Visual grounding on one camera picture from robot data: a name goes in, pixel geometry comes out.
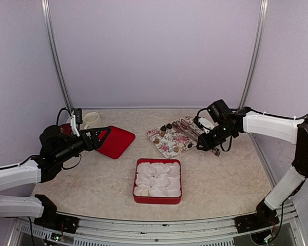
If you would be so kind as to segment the steel serving tongs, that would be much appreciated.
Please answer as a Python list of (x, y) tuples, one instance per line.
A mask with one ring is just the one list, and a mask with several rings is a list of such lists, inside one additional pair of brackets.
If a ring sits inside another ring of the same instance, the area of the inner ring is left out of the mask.
[[(174, 121), (172, 123), (172, 128), (175, 129), (177, 132), (182, 133), (186, 135), (188, 138), (193, 139), (194, 141), (196, 140), (198, 142), (198, 138), (200, 137), (200, 133), (194, 130), (186, 121), (183, 119), (181, 120), (180, 123), (177, 123), (177, 121)], [(220, 150), (218, 148), (213, 148), (211, 151), (214, 155), (220, 156)]]

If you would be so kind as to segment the white round chocolate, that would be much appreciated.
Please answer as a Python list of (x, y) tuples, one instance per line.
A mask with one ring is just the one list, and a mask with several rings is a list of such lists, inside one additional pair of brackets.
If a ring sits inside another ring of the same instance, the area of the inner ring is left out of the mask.
[(144, 190), (141, 192), (141, 196), (143, 196), (143, 197), (149, 196), (149, 189), (144, 189)]

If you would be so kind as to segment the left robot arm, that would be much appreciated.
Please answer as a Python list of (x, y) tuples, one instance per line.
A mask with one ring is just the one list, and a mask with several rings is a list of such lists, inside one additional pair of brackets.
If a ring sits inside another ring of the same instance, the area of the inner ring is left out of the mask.
[[(20, 163), (0, 167), (0, 192), (53, 180), (64, 169), (66, 161), (80, 156), (84, 151), (99, 149), (110, 132), (110, 127), (91, 128), (68, 136), (58, 125), (47, 127), (40, 135), (42, 148), (38, 155), (31, 155)], [(45, 195), (0, 196), (0, 218), (2, 217), (42, 219), (51, 228), (58, 227), (62, 222), (56, 205)]]

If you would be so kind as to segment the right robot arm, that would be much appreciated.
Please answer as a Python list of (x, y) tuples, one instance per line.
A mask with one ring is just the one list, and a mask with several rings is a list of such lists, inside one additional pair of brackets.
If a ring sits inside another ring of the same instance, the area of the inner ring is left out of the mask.
[(220, 99), (200, 109), (194, 117), (194, 124), (204, 131), (197, 141), (197, 149), (202, 151), (222, 147), (227, 140), (246, 133), (273, 140), (272, 147), (263, 150), (263, 156), (272, 150), (276, 151), (273, 160), (283, 150), (293, 154), (288, 159), (290, 167), (284, 169), (285, 174), (263, 199), (263, 208), (252, 216), (256, 227), (262, 228), (271, 221), (271, 211), (296, 194), (308, 179), (308, 113), (286, 117), (259, 112), (251, 107), (232, 110)]

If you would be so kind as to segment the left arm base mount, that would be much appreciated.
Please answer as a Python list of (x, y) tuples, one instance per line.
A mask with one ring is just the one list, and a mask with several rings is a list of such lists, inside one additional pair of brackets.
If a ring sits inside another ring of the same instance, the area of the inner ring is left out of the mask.
[(63, 233), (75, 234), (79, 225), (79, 219), (73, 216), (56, 214), (53, 218), (35, 218), (34, 224), (47, 229)]

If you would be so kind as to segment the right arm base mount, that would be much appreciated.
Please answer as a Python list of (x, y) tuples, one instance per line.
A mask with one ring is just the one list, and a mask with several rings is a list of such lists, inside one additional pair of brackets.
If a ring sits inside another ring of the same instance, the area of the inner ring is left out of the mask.
[(273, 215), (270, 218), (260, 218), (257, 214), (238, 216), (234, 219), (234, 221), (238, 233), (245, 233), (271, 227), (280, 222), (277, 215)]

